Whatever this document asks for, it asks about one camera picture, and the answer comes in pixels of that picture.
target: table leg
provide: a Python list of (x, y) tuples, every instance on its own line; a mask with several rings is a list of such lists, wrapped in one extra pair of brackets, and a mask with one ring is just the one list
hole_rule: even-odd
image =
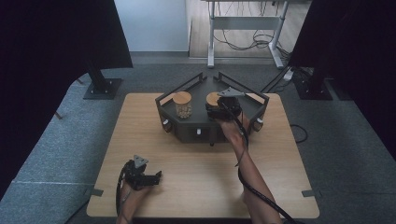
[(211, 2), (210, 8), (210, 37), (209, 37), (209, 46), (207, 48), (207, 67), (213, 68), (215, 66), (215, 45), (213, 43), (214, 39), (214, 20), (215, 20), (215, 2)]
[(280, 54), (279, 50), (276, 48), (276, 45), (277, 45), (277, 41), (279, 40), (279, 37), (280, 37), (280, 32), (282, 31), (283, 22), (285, 21), (285, 18), (286, 18), (286, 12), (288, 11), (288, 6), (289, 6), (289, 2), (285, 1), (284, 5), (283, 5), (282, 14), (280, 15), (279, 25), (276, 28), (273, 40), (270, 42), (270, 44), (268, 46), (271, 51), (271, 54), (273, 55), (274, 61), (276, 63), (276, 67), (278, 69), (282, 69), (284, 67), (284, 65), (282, 63), (282, 60), (280, 59), (281, 54)]

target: black stand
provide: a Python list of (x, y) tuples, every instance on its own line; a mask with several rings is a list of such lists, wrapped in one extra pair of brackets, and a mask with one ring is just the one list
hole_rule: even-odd
[(332, 86), (332, 89), (334, 90), (335, 94), (337, 95), (340, 101), (352, 100), (350, 95), (345, 90), (343, 90), (343, 88), (340, 87), (340, 84), (338, 84), (334, 79), (327, 79), (327, 81)]
[(84, 100), (113, 100), (122, 82), (121, 78), (105, 78), (102, 72), (86, 60), (88, 74), (92, 80), (85, 92)]
[(293, 76), (293, 83), (301, 100), (332, 100), (332, 96), (324, 84), (324, 75), (317, 70), (308, 80)]

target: wooden table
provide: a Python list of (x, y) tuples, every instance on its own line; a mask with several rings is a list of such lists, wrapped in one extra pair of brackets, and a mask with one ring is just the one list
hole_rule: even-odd
[[(111, 137), (87, 213), (115, 217), (120, 170), (134, 155), (148, 159), (146, 175), (163, 171), (159, 186), (148, 195), (136, 217), (249, 217), (242, 203), (242, 184), (229, 143), (182, 144), (161, 125), (154, 99), (159, 93), (126, 96)], [(292, 217), (315, 218), (319, 210), (295, 144), (280, 97), (270, 101), (264, 125), (249, 137), (249, 152), (273, 192), (276, 203)]]

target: white wall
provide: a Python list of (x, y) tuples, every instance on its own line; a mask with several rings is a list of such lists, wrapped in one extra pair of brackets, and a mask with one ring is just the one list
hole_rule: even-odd
[(115, 0), (129, 51), (187, 51), (186, 0)]

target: wooden floor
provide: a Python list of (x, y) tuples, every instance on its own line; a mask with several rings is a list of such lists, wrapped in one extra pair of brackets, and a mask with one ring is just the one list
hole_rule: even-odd
[[(306, 13), (311, 5), (311, 1), (301, 1), (299, 3), (289, 3), (288, 12), (280, 34), (279, 43), (287, 52), (294, 48), (297, 37), (303, 26)], [(191, 1), (192, 27), (190, 42), (190, 57), (207, 57), (207, 46), (209, 42), (209, 4), (205, 1)], [(216, 16), (279, 16), (283, 9), (283, 3), (272, 2), (222, 2), (216, 4)], [(253, 36), (258, 36), (257, 40), (270, 41), (274, 31), (244, 31), (244, 30), (215, 30), (215, 38), (236, 45), (239, 48), (246, 48), (252, 45)], [(271, 53), (265, 45), (247, 50), (232, 49), (229, 45), (215, 40), (215, 58), (239, 58), (239, 57), (271, 57)]]

